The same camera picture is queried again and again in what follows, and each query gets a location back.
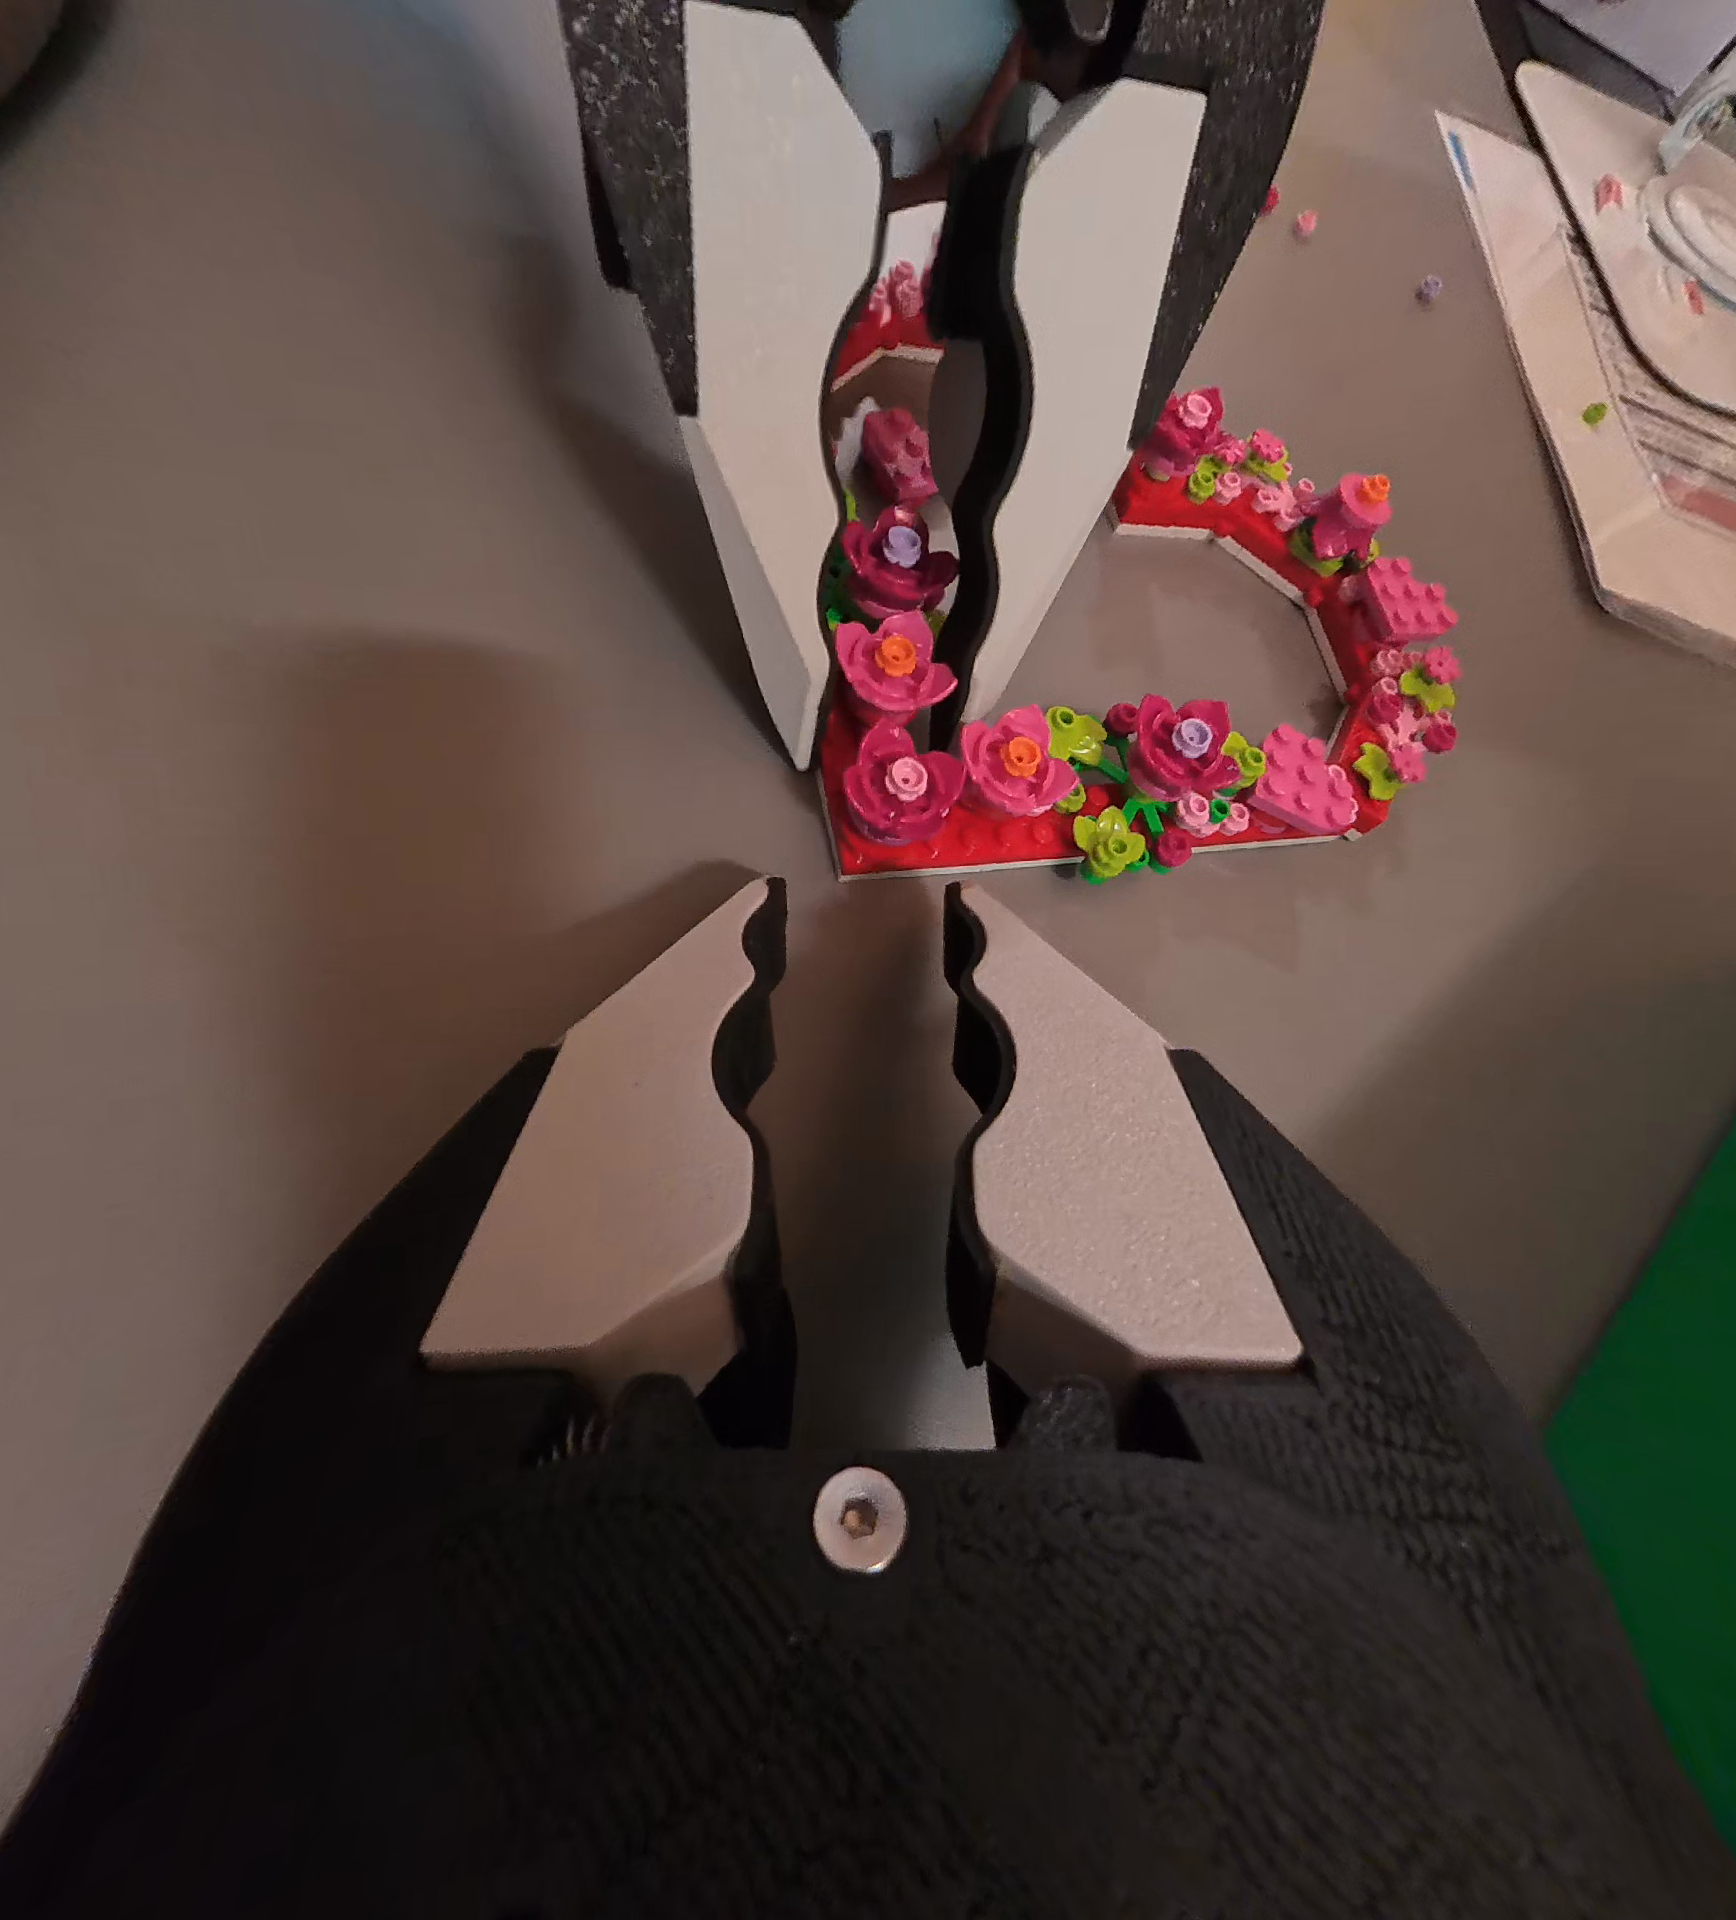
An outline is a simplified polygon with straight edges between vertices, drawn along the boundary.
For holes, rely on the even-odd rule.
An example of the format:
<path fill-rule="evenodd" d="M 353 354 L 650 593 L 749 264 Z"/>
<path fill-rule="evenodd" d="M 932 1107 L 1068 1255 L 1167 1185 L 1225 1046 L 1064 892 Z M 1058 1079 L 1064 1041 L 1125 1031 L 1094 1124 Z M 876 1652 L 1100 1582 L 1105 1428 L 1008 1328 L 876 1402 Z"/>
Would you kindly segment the instruction booklet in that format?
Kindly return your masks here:
<path fill-rule="evenodd" d="M 1541 159 L 1443 110 L 1436 130 L 1598 602 L 1736 666 L 1736 429 L 1703 425 L 1623 341 Z M 1591 402 L 1610 405 L 1595 429 Z"/>

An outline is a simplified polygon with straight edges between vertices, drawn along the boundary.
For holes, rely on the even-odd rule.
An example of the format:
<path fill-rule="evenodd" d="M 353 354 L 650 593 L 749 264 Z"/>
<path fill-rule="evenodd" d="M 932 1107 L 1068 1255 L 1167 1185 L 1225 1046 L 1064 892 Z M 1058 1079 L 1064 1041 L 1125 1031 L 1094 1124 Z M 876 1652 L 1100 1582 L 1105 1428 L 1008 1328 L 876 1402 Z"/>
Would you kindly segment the clear plastic bag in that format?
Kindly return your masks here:
<path fill-rule="evenodd" d="M 1736 57 L 1684 89 L 1667 122 L 1525 60 L 1514 87 L 1610 294 L 1630 260 L 1661 260 L 1736 311 L 1736 158 L 1710 132 L 1736 95 Z"/>

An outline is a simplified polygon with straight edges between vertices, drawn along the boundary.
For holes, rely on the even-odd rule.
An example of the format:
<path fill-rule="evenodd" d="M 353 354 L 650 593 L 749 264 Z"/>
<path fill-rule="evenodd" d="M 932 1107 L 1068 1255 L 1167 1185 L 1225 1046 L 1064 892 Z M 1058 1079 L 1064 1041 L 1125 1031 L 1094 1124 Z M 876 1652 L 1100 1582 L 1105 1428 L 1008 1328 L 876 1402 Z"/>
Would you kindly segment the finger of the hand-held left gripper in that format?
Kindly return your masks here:
<path fill-rule="evenodd" d="M 884 161 L 786 12 L 685 4 L 693 413 L 680 419 L 739 636 L 806 769 L 830 680 L 833 347 L 881 248 Z"/>
<path fill-rule="evenodd" d="M 972 311 L 930 383 L 956 717 L 1005 692 L 1130 458 L 1206 108 L 1117 77 L 995 155 L 993 253 L 960 257 Z"/>

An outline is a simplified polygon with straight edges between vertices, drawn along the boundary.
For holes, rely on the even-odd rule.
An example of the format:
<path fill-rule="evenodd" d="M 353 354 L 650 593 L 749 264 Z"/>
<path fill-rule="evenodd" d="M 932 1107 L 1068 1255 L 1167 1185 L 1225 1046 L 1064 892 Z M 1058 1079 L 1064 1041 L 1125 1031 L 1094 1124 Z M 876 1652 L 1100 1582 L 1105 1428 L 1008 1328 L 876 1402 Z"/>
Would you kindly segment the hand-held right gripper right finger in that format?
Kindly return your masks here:
<path fill-rule="evenodd" d="M 993 1445 L 1078 1381 L 1108 1444 L 1192 1452 L 1185 1403 L 1308 1387 L 1302 1337 L 1165 1037 L 992 892 L 942 897 L 956 1147 L 945 1307 Z"/>

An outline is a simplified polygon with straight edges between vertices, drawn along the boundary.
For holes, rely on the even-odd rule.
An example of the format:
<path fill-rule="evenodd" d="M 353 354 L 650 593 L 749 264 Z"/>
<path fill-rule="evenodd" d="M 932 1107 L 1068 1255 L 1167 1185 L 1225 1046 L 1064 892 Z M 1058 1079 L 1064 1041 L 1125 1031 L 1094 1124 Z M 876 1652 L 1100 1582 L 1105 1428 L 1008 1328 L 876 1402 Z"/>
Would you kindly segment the red lego heart flower wreath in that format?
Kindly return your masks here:
<path fill-rule="evenodd" d="M 1287 444 L 1225 423 L 1218 388 L 1165 400 L 1109 493 L 1128 536 L 1216 547 L 1275 590 L 1312 634 L 1335 712 L 1324 731 L 1251 737 L 1218 697 L 1148 692 L 1090 712 L 1026 704 L 933 741 L 958 677 L 947 624 L 958 560 L 927 425 L 862 377 L 930 370 L 932 274 L 896 260 L 850 323 L 832 377 L 855 390 L 832 451 L 841 523 L 817 611 L 835 693 L 817 749 L 841 877 L 1072 867 L 1085 883 L 1159 875 L 1197 852 L 1356 842 L 1460 740 L 1462 662 L 1448 590 L 1387 544 L 1392 481 L 1293 473 Z"/>

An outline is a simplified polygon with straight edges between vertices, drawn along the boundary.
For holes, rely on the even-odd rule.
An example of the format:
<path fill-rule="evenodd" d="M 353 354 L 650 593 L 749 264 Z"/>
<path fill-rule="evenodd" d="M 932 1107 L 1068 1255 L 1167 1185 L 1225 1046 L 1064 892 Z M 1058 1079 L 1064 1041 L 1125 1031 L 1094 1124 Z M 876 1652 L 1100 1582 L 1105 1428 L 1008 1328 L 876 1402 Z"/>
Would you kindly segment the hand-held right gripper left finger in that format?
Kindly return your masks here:
<path fill-rule="evenodd" d="M 798 1333 L 749 1116 L 786 932 L 784 877 L 754 877 L 566 1030 L 423 1362 L 560 1371 L 600 1405 L 671 1376 L 723 1444 L 787 1444 Z"/>

